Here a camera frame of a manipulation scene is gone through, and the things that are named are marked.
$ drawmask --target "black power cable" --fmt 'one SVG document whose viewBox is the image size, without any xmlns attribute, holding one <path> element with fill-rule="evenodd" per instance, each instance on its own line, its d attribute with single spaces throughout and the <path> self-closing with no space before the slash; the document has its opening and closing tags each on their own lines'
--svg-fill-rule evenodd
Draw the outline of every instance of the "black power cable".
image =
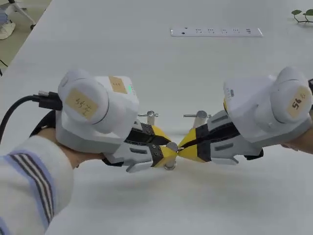
<svg viewBox="0 0 313 235">
<path fill-rule="evenodd" d="M 60 100 L 57 93 L 54 92 L 48 92 L 48 93 L 42 93 L 40 95 L 28 95 L 25 96 L 18 101 L 16 101 L 9 109 L 6 111 L 2 122 L 0 124 L 0 144 L 2 141 L 2 137 L 4 134 L 5 127 L 9 121 L 9 118 L 11 117 L 14 110 L 16 110 L 17 107 L 19 107 L 21 104 L 27 102 L 27 101 L 33 101 L 39 103 L 39 107 L 46 108 L 46 109 L 52 109 L 52 110 L 62 110 L 62 101 Z"/>
<path fill-rule="evenodd" d="M 4 63 L 1 59 L 0 62 L 4 64 L 4 66 L 8 67 L 8 65 L 6 63 Z"/>
<path fill-rule="evenodd" d="M 8 109 L 8 111 L 6 111 L 6 113 L 5 113 L 5 115 L 4 115 L 3 119 L 2 119 L 2 122 L 0 124 L 0 143 L 1 143 L 1 140 L 2 140 L 2 137 L 3 137 L 5 126 L 8 123 L 9 118 L 11 117 L 12 113 L 14 112 L 14 110 L 16 110 L 17 107 L 19 107 L 21 104 L 23 104 L 23 103 L 25 103 L 27 101 L 39 102 L 39 99 L 40 99 L 39 97 L 36 97 L 34 95 L 25 96 L 25 97 L 19 99 L 18 101 L 16 101 Z"/>
</svg>

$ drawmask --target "striped sleeve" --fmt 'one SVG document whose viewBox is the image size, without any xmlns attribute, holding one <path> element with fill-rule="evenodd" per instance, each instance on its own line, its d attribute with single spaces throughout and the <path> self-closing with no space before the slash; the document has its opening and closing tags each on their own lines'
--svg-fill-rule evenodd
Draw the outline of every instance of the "striped sleeve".
<svg viewBox="0 0 313 235">
<path fill-rule="evenodd" d="M 45 138 L 31 137 L 0 157 L 0 235 L 44 234 L 72 187 L 66 155 Z"/>
</svg>

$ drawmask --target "power strip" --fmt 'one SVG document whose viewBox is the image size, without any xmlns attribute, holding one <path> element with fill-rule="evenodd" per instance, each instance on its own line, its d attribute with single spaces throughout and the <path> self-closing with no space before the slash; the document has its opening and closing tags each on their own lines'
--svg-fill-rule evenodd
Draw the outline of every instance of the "power strip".
<svg viewBox="0 0 313 235">
<path fill-rule="evenodd" d="M 173 27 L 173 37 L 263 37 L 259 28 Z"/>
</svg>

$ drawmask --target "green plant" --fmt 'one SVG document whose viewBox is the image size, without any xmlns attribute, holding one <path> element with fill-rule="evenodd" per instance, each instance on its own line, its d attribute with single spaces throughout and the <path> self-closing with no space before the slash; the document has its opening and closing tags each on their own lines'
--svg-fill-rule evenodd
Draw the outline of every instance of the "green plant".
<svg viewBox="0 0 313 235">
<path fill-rule="evenodd" d="M 302 11 L 301 10 L 294 10 L 291 13 L 293 14 L 294 19 L 298 22 L 298 23 L 313 23 L 313 21 L 310 21 L 307 17 L 308 16 L 313 16 L 313 9 L 309 9 L 307 10 L 305 13 L 302 13 L 302 15 L 304 15 L 305 17 L 305 21 L 300 21 L 298 20 L 295 16 L 299 15 Z"/>
</svg>

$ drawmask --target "handwritten label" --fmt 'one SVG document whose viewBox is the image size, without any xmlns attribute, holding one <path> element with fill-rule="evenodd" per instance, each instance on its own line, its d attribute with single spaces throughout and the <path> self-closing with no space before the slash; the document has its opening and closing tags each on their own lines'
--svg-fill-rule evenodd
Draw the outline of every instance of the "handwritten label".
<svg viewBox="0 0 313 235">
<path fill-rule="evenodd" d="M 124 82 L 121 78 L 109 76 L 109 80 L 111 82 L 111 85 L 112 85 L 114 92 L 127 94 L 127 91 L 126 91 L 125 86 L 124 86 Z"/>
<path fill-rule="evenodd" d="M 287 112 L 292 118 L 297 118 L 305 104 L 310 100 L 311 94 L 306 87 L 299 87 L 287 108 Z"/>
<path fill-rule="evenodd" d="M 65 103 L 87 120 L 98 110 L 98 105 L 77 89 L 70 91 Z"/>
</svg>

